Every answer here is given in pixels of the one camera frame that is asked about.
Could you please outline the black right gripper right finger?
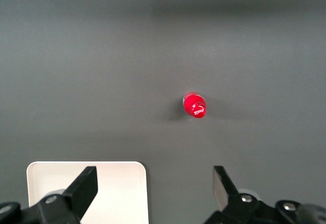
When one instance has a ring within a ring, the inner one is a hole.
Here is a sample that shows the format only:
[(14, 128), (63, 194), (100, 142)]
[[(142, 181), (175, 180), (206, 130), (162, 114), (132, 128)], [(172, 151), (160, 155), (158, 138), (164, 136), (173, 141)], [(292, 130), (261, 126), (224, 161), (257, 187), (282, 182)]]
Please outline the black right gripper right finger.
[(240, 192), (223, 166), (213, 167), (213, 194), (218, 209), (205, 223), (297, 223), (296, 211), (300, 203), (281, 200), (271, 207), (253, 192)]

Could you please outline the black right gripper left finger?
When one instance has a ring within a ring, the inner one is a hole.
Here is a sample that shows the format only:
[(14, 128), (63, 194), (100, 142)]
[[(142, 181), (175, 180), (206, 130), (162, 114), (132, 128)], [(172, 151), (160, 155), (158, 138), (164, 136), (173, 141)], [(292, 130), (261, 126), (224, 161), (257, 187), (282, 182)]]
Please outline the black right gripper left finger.
[(1, 203), (1, 223), (80, 223), (97, 193), (97, 168), (88, 166), (63, 193), (49, 194), (29, 208)]

